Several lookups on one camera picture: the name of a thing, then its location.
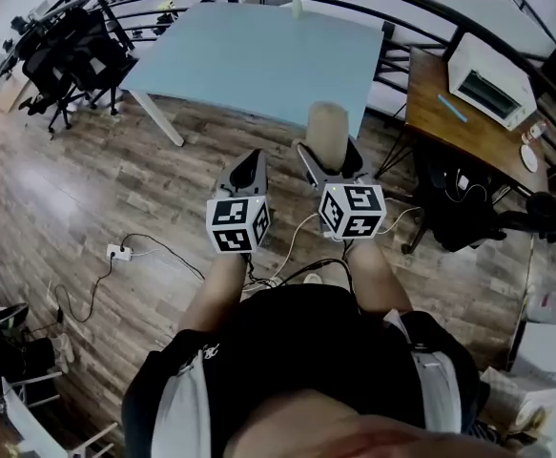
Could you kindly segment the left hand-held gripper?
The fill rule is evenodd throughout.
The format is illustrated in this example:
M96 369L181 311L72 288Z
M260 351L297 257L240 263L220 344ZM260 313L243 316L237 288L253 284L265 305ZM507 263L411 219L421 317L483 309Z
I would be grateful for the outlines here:
M262 150L240 156L221 173L206 204L206 230L218 253L257 251L271 225L267 158Z

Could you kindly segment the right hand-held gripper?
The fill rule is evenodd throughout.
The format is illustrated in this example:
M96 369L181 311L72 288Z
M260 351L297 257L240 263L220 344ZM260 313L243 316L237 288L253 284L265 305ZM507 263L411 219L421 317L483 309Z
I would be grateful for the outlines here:
M318 214L322 235L335 241L375 237L386 217L385 199L357 141L348 137L344 177L329 176L303 141L297 141L295 149L308 182L321 193Z

